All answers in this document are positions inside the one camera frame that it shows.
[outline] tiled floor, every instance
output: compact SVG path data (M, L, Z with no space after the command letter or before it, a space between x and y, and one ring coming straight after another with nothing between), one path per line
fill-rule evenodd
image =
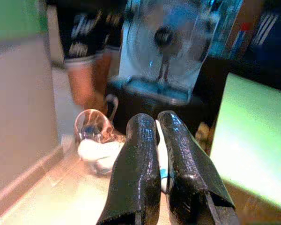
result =
M94 225L104 207L109 178L89 174L74 152L41 179L2 218L0 225ZM159 225L169 225L162 195Z

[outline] person's leg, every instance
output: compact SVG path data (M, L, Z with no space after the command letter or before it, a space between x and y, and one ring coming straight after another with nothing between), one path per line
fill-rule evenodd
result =
M96 60L96 86L98 93L105 96L108 73L111 67L111 53L105 52L101 58Z
M105 94L97 90L97 40L102 39L102 14L58 7L59 33L73 101L84 109L107 112Z
M96 90L96 64L68 69L73 101L84 109L107 112L105 95Z

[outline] white lettering on shorts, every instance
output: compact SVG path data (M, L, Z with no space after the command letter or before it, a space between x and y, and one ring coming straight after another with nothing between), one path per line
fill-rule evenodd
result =
M75 44L72 43L69 55L75 57L84 57L88 53L88 46L82 43L76 42Z
M85 36L87 35L97 24L99 19L101 18L102 12L99 11L95 19L88 19L86 14L76 15L74 18L74 22L79 20L78 24L73 27L71 38L74 39L78 36L78 34Z

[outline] white wall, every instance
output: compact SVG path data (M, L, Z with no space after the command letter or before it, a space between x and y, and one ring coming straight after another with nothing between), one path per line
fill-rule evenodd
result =
M0 191L56 146L51 66L42 37L0 46Z
M57 20L56 7L48 6L47 8L48 31L50 37L51 59L60 64L63 63L63 51L59 38L59 27Z

